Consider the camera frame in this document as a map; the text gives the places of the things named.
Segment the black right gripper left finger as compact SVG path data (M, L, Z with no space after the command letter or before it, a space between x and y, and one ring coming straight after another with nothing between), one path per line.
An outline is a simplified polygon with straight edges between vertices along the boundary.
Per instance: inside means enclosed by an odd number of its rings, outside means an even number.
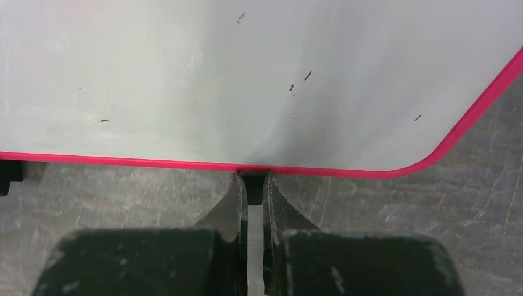
M233 173L222 199L186 228L82 229L64 236L33 295L246 295L247 196Z

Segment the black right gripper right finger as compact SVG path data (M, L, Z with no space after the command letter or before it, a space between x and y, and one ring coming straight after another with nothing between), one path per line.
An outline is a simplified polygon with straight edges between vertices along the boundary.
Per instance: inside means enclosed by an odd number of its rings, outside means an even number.
M322 231L285 197L273 173L263 185L267 295L464 295L445 247L423 235Z

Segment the pink-framed whiteboard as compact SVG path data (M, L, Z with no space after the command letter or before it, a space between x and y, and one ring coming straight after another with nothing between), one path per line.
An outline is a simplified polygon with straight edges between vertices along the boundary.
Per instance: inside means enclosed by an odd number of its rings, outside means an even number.
M394 178L521 72L521 1L2 1L1 158Z

